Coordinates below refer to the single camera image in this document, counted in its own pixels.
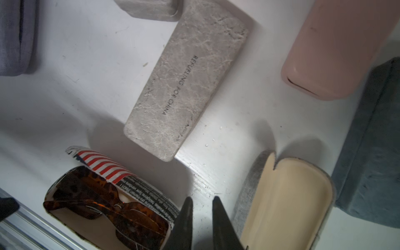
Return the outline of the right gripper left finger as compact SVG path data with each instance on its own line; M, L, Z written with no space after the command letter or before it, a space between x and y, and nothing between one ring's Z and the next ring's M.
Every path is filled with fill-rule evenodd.
M191 250L193 239L193 200L187 197L180 213L175 220L175 226L163 250Z

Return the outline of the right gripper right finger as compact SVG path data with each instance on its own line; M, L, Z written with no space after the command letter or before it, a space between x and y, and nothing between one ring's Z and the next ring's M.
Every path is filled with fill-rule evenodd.
M244 250L239 241L232 223L226 213L221 199L213 199L213 247L215 250Z

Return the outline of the pink glasses case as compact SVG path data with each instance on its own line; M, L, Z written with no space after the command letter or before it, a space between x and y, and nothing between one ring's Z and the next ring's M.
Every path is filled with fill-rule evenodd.
M281 70L316 99L352 94L400 19L399 1L315 1Z

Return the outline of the grey teal glasses case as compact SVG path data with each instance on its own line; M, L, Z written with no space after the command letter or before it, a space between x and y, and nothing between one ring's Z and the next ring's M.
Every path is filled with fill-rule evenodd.
M399 57L370 72L332 180L337 208L359 219L399 228Z

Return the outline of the brown case with sunglasses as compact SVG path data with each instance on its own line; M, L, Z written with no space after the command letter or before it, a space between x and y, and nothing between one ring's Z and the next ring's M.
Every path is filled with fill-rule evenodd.
M39 1L1 1L1 76L34 72Z

